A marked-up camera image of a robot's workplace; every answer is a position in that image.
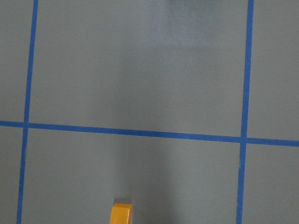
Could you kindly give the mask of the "orange trapezoid block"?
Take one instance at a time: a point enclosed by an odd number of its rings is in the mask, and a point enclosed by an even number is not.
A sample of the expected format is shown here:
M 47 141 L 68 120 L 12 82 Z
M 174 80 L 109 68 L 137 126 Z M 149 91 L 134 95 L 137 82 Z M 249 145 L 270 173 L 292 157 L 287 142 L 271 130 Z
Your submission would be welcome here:
M 131 224 L 132 204 L 115 203 L 112 207 L 110 224 Z

